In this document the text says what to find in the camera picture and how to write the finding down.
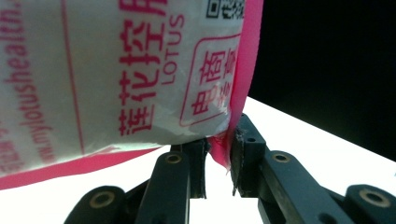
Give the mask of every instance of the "metal bolt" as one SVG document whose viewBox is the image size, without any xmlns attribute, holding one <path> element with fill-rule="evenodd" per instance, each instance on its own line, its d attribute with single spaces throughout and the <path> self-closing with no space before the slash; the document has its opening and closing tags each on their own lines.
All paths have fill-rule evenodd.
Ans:
<svg viewBox="0 0 396 224">
<path fill-rule="evenodd" d="M 390 200 L 380 192 L 369 189 L 361 189 L 361 191 L 359 191 L 359 195 L 364 201 L 377 207 L 390 207 Z"/>
<path fill-rule="evenodd" d="M 181 162 L 181 157 L 177 154 L 173 154 L 173 155 L 168 155 L 165 158 L 166 162 L 171 163 L 171 164 L 176 164 Z"/>
<path fill-rule="evenodd" d="M 113 203 L 115 198 L 116 196 L 111 191 L 97 192 L 92 196 L 90 206 L 91 208 L 103 208 Z"/>
<path fill-rule="evenodd" d="M 277 162 L 289 162 L 289 161 L 290 161 L 290 158 L 289 158 L 289 157 L 287 157 L 287 156 L 285 156 L 285 155 L 283 155 L 283 154 L 280 154 L 280 153 L 275 154 L 275 155 L 273 156 L 273 159 L 274 159 L 275 161 L 277 161 Z"/>
</svg>

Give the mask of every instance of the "white table surface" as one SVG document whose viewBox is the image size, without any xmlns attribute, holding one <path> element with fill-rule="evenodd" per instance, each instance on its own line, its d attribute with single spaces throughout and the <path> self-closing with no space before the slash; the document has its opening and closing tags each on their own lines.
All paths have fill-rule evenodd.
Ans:
<svg viewBox="0 0 396 224">
<path fill-rule="evenodd" d="M 244 112 L 271 150 L 294 155 L 323 187 L 345 194 L 349 185 L 369 184 L 396 195 L 396 162 L 250 98 Z M 168 150 L 169 147 L 163 147 L 85 175 L 0 190 L 0 223 L 63 223 L 89 190 L 112 185 L 127 191 L 148 179 L 156 159 Z M 208 199 L 191 200 L 190 223 L 262 223 L 257 199 L 233 197 L 232 189 L 230 174 L 208 156 Z"/>
</svg>

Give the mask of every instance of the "pink seal edge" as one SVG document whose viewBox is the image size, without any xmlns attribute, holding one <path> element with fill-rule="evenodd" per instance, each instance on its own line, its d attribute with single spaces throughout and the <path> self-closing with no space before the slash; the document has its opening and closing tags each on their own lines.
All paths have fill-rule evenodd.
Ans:
<svg viewBox="0 0 396 224">
<path fill-rule="evenodd" d="M 230 170 L 230 148 L 233 141 L 233 132 L 242 115 L 250 83 L 253 79 L 260 43 L 263 3 L 263 0 L 246 1 L 244 25 L 230 102 L 231 120 L 229 128 L 226 133 L 209 138 L 209 142 L 212 145 L 210 153 L 213 159 L 227 170 Z"/>
<path fill-rule="evenodd" d="M 143 156 L 155 149 L 157 148 L 112 154 L 97 154 L 15 175 L 7 175 L 0 178 L 0 190 L 22 187 L 61 176 L 87 174 Z"/>
</svg>

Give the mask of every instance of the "pink border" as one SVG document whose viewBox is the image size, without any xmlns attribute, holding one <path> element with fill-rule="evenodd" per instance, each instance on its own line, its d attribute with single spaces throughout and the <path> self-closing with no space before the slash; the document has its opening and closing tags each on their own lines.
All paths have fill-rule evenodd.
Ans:
<svg viewBox="0 0 396 224">
<path fill-rule="evenodd" d="M 183 107 L 182 107 L 182 109 L 181 109 L 180 120 L 179 120 L 179 122 L 178 122 L 178 125 L 180 125 L 181 127 L 190 127 L 190 126 L 193 125 L 193 124 L 200 123 L 200 122 L 203 122 L 203 121 L 206 121 L 206 120 L 209 120 L 209 119 L 213 119 L 214 117 L 217 117 L 218 115 L 221 115 L 221 114 L 226 113 L 226 111 L 224 111 L 224 112 L 218 113 L 218 114 L 216 114 L 216 115 L 214 115 L 214 116 L 211 116 L 211 117 L 209 117 L 209 118 L 201 119 L 201 120 L 195 121 L 195 122 L 193 122 L 193 123 L 189 123 L 189 124 L 183 124 L 183 123 L 182 123 L 183 114 L 184 114 L 184 108 L 186 107 L 187 96 L 189 95 L 190 82 L 191 82 L 192 70 L 193 70 L 194 62 L 195 62 L 196 51 L 197 51 L 199 45 L 200 45 L 202 42 L 204 42 L 204 41 L 222 40 L 222 39 L 232 39 L 232 38 L 235 38 L 235 37 L 240 36 L 240 35 L 241 35 L 241 34 L 237 34 L 237 35 L 228 35 L 228 36 L 221 36 L 221 37 L 206 37 L 206 38 L 200 39 L 200 40 L 198 41 L 198 43 L 195 45 L 194 53 L 193 53 L 193 55 L 192 55 L 192 63 L 191 63 L 191 70 L 190 70 L 190 75 L 189 75 L 189 82 L 187 83 L 187 89 L 186 89 L 186 94 L 184 95 L 184 101 L 183 101 Z"/>
<path fill-rule="evenodd" d="M 81 120 L 79 118 L 79 109 L 78 109 L 78 98 L 77 98 L 77 91 L 76 91 L 76 82 L 73 70 L 73 62 L 72 62 L 72 55 L 70 52 L 70 41 L 69 41 L 69 30 L 67 24 L 67 10 L 66 10 L 66 0 L 61 0 L 61 11 L 62 11 L 62 25 L 64 27 L 64 46 L 66 49 L 66 56 L 67 56 L 67 67 L 69 70 L 69 78 L 73 92 L 73 103 L 75 108 L 76 114 L 76 122 L 78 127 L 78 140 L 79 146 L 81 149 L 81 154 L 85 155 L 85 148 L 84 148 L 84 140 L 82 136 L 81 130 Z"/>
<path fill-rule="evenodd" d="M 241 40 L 239 41 L 235 77 L 233 78 L 233 97 L 230 102 L 232 113 L 229 127 L 226 133 L 209 138 L 209 143 L 212 145 L 210 154 L 216 162 L 228 170 L 231 164 L 230 148 L 234 130 L 241 117 L 254 74 L 260 43 L 263 3 L 263 0 L 246 1 L 244 25 Z"/>
<path fill-rule="evenodd" d="M 98 154 L 0 178 L 0 190 L 21 187 L 67 175 L 82 175 L 143 156 L 156 148 Z"/>
</svg>

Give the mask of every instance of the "pink stripe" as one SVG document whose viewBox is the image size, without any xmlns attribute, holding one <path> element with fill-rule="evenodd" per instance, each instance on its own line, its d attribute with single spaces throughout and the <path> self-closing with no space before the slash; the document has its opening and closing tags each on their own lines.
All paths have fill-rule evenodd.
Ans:
<svg viewBox="0 0 396 224">
<path fill-rule="evenodd" d="M 76 122 L 77 122 L 77 127 L 78 127 L 78 140 L 79 140 L 79 146 L 81 148 L 81 154 L 84 155 L 85 154 L 84 141 L 83 141 L 83 137 L 82 137 L 81 120 L 79 118 L 78 98 L 77 98 L 77 92 L 76 92 L 76 83 L 75 83 L 75 76 L 74 76 L 74 70 L 73 70 L 73 62 L 72 62 L 72 56 L 70 53 L 70 41 L 69 41 L 69 30 L 68 30 L 68 24 L 67 24 L 66 0 L 61 0 L 61 9 L 62 9 L 62 24 L 64 26 L 64 46 L 66 49 L 67 66 L 69 69 L 69 78 L 70 78 L 70 83 L 71 83 L 72 92 L 73 92 L 73 103 L 74 103 Z"/>
<path fill-rule="evenodd" d="M 244 26 L 238 50 L 238 61 L 233 80 L 231 96 L 231 120 L 226 134 L 210 138 L 213 159 L 227 169 L 230 169 L 230 148 L 233 132 L 241 117 L 248 96 L 251 79 L 253 78 L 257 53 L 260 42 L 263 0 L 247 0 L 245 7 Z"/>
<path fill-rule="evenodd" d="M 132 160 L 153 150 L 155 148 L 89 156 L 16 175 L 7 175 L 0 178 L 0 190 L 21 187 L 61 176 L 87 174 Z"/>
</svg>

